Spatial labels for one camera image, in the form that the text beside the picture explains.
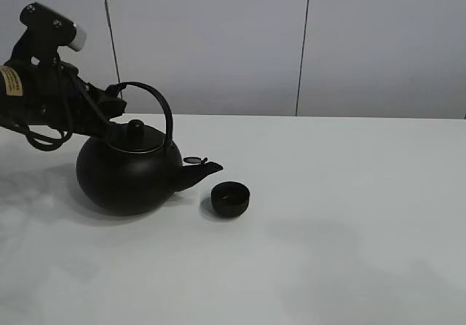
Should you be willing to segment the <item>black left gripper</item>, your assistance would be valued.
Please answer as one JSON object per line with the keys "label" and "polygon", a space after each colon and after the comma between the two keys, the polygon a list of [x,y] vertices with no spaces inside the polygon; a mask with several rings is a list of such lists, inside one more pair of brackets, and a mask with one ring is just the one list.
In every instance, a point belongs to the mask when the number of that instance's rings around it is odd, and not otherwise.
{"label": "black left gripper", "polygon": [[[127,141],[127,124],[108,122],[120,117],[127,102],[122,84],[99,90],[83,82],[68,63],[39,67],[11,60],[1,66],[1,126],[16,132],[32,125],[86,136],[102,136],[107,144]],[[98,108],[104,116],[96,111]]]}

